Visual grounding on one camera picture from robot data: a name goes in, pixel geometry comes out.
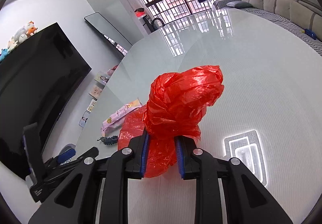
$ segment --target blue object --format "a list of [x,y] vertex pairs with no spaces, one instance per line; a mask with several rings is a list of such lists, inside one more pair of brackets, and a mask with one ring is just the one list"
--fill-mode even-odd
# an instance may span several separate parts
[[309,29],[305,29],[304,31],[305,31],[305,34],[309,35],[313,40],[316,40],[318,38],[317,35],[313,31],[311,31]]
[[76,151],[74,149],[69,149],[69,150],[65,151],[63,154],[58,156],[57,163],[62,164],[65,161],[72,158],[73,156],[75,156],[75,154],[76,154]]
[[181,145],[180,145],[180,142],[177,139],[174,140],[174,144],[175,144],[175,152],[177,154],[177,162],[178,162],[179,173],[181,175],[181,178],[184,178],[185,169],[184,169],[184,158],[183,158]]
[[149,144],[150,144],[150,136],[147,133],[144,140],[144,146],[141,156],[141,169],[140,174],[144,177],[145,170],[147,169],[147,161],[148,161],[148,154],[149,154]]
[[3,59],[8,55],[8,49],[2,49],[1,55],[0,55],[0,61],[3,61]]

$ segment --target sofa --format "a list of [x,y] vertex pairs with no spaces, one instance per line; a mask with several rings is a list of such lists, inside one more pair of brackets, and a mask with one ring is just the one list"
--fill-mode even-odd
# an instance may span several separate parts
[[[318,0],[217,0],[213,9],[225,9],[231,1],[245,1],[252,8],[240,9],[283,27],[293,33],[322,56],[322,7]],[[302,31],[310,29],[317,35],[312,39]]]

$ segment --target wall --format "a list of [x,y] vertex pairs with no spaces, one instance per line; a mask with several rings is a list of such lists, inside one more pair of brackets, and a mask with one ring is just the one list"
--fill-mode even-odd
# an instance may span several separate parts
[[134,12],[128,12],[120,0],[87,1],[95,12],[102,14],[132,45],[143,38],[140,30],[142,24],[135,23]]
[[[39,30],[58,22],[64,33],[92,67],[61,114],[44,150],[43,159],[58,155],[68,143],[76,144],[83,128],[80,118],[92,97],[88,94],[94,85],[94,76],[107,71],[120,61],[85,22],[84,17],[94,13],[86,0],[16,0],[0,11],[0,46],[6,47],[8,40],[30,20]],[[25,182],[0,163],[0,191],[7,204],[22,224],[27,224],[38,206],[33,202]]]

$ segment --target red object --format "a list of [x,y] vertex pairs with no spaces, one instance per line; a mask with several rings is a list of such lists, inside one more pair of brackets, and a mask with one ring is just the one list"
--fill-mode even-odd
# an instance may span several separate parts
[[200,66],[182,73],[165,73],[151,84],[146,105],[128,114],[119,136],[119,149],[147,129],[151,141],[144,177],[156,177],[176,162],[174,137],[200,140],[198,123],[221,96],[224,86],[219,66]]
[[137,12],[135,13],[135,15],[136,15],[136,17],[138,17],[138,18],[140,19],[140,17],[145,16],[145,15],[146,15],[146,13],[145,13],[145,11],[137,11]]

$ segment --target plush toy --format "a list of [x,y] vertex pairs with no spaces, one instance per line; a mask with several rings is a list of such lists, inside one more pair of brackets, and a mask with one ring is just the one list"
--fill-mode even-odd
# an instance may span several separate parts
[[28,22],[28,24],[27,24],[27,26],[26,26],[26,30],[29,30],[29,29],[30,29],[30,28],[32,28],[32,27],[35,27],[35,25],[34,25],[33,21]]
[[19,41],[19,37],[21,34],[26,34],[27,30],[25,28],[25,26],[23,26],[22,28],[20,28],[16,34],[14,35],[14,41]]
[[29,38],[30,36],[34,35],[34,34],[37,32],[37,29],[38,29],[38,28],[31,27],[31,28],[27,31],[27,33],[26,33],[26,35],[28,36],[28,38]]
[[28,39],[25,33],[21,34],[19,37],[19,43],[23,43],[26,39]]
[[3,59],[8,55],[8,50],[7,49],[2,49],[1,55],[0,55],[0,61],[3,61]]
[[18,46],[18,43],[18,41],[14,40],[14,36],[12,36],[11,40],[8,42],[8,53],[13,51],[13,49]]

